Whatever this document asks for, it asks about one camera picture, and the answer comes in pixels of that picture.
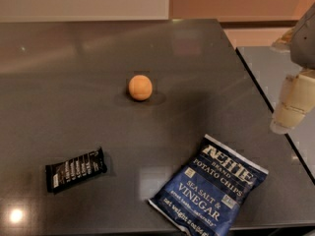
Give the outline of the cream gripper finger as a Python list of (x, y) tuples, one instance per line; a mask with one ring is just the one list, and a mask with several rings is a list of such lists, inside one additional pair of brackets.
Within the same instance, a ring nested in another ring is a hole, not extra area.
[(272, 115), (271, 130), (280, 135), (288, 133), (314, 107), (315, 70), (302, 70), (295, 76), (287, 75)]
[(272, 49), (279, 52), (289, 52), (292, 35), (293, 29), (286, 31), (281, 37), (272, 43)]

